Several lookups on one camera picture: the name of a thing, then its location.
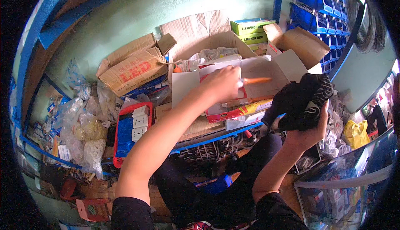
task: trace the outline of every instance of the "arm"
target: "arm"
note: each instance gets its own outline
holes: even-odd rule
[[[167,115],[138,140],[127,155],[115,198],[135,197],[150,205],[148,181],[161,166],[179,137],[207,108],[237,97],[240,67],[228,66],[209,75]]]
[[[270,162],[258,174],[253,185],[253,198],[257,203],[269,193],[278,189],[287,172],[300,159],[303,153],[325,137],[328,102],[321,108],[318,126],[306,131],[288,131],[285,143]]]

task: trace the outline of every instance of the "black sleeve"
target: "black sleeve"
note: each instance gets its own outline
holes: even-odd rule
[[[113,202],[113,229],[154,229],[150,206],[137,198],[118,197]]]
[[[269,193],[256,205],[255,229],[308,229],[279,193]]]

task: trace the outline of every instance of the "green box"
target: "green box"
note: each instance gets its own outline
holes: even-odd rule
[[[241,35],[238,36],[238,38],[240,38],[247,45],[262,43],[262,42],[266,43],[268,41],[267,34],[265,32]]]
[[[252,18],[238,21],[231,21],[230,27],[236,35],[247,35],[264,32],[262,28],[264,25],[275,23],[275,20],[265,18]]]

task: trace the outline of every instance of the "leg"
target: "leg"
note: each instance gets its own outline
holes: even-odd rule
[[[191,207],[199,191],[184,178],[181,169],[174,165],[173,160],[167,158],[154,173],[161,197],[173,214],[173,221],[177,227],[182,227],[185,219],[192,218]]]
[[[218,194],[215,206],[218,222],[238,224],[252,219],[254,181],[281,147],[279,134],[267,134],[245,156],[236,161],[235,169],[241,174],[225,192]]]

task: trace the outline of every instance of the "red tray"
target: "red tray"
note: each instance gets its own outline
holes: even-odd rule
[[[131,113],[133,113],[133,110],[137,109],[138,107],[145,106],[145,105],[147,107],[149,107],[149,110],[150,110],[148,127],[151,127],[151,125],[152,125],[152,115],[153,115],[153,103],[151,103],[151,102],[133,104],[133,105],[131,105],[129,107],[126,107],[126,108],[122,109],[120,111],[119,115],[118,115],[117,127],[116,127],[116,131],[115,131],[114,160],[113,160],[114,166],[117,167],[117,168],[121,168],[121,166],[122,166],[122,164],[124,162],[124,159],[125,159],[125,158],[122,158],[122,157],[115,157],[115,155],[117,153],[117,150],[118,150],[118,123],[119,123],[119,116],[123,116],[125,114],[131,114]]]

